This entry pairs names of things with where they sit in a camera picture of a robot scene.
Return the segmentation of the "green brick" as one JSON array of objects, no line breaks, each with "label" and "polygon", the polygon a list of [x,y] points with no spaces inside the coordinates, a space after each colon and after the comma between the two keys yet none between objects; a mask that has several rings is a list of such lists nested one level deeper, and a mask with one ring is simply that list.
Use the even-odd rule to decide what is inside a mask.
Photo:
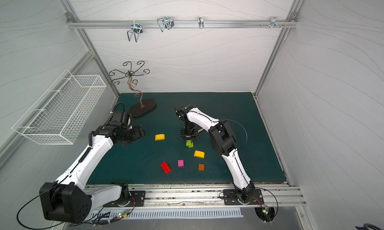
[{"label": "green brick", "polygon": [[186,141],[186,146],[187,146],[188,148],[193,148],[193,147],[194,147],[193,140],[187,140],[187,141]]}]

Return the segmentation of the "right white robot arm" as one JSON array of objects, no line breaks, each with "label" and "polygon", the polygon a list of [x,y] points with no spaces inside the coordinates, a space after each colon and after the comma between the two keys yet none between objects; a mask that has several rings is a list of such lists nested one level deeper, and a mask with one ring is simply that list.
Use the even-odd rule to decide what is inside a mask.
[{"label": "right white robot arm", "polygon": [[177,109],[176,115],[185,124],[181,137],[186,141],[194,141],[201,131],[209,134],[212,148],[230,170],[238,201],[249,204],[256,187],[241,162],[237,140],[228,121],[210,117],[192,104]]}]

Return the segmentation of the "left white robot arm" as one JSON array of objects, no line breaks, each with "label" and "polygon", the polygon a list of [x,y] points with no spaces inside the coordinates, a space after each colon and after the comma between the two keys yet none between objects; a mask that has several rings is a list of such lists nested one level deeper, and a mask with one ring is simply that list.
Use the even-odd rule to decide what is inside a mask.
[{"label": "left white robot arm", "polygon": [[89,133],[89,144],[75,162],[53,183],[43,184],[39,194],[46,220],[79,224],[100,206],[116,202],[124,207],[132,202],[127,184],[85,190],[93,171],[115,144],[131,144],[145,136],[143,127],[132,121],[127,112],[113,112],[108,122]]}]

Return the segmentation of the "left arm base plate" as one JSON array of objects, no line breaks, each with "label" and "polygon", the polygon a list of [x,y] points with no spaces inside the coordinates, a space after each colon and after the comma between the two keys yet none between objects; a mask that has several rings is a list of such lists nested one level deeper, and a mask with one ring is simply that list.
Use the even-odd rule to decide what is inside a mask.
[{"label": "left arm base plate", "polygon": [[120,198],[116,201],[109,202],[104,205],[107,207],[114,208],[125,208],[125,207],[142,207],[144,205],[146,192],[145,191],[129,191],[127,193],[122,193]]}]

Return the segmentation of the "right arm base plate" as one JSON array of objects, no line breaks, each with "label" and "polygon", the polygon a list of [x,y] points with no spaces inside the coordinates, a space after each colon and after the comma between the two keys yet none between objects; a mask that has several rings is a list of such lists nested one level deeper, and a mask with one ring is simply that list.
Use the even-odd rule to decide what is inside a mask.
[{"label": "right arm base plate", "polygon": [[224,201],[226,206],[241,206],[241,205],[263,205],[264,198],[260,189],[255,189],[252,194],[252,197],[247,203],[242,203],[236,194],[235,190],[232,189],[224,189],[222,194],[219,194],[220,199]]}]

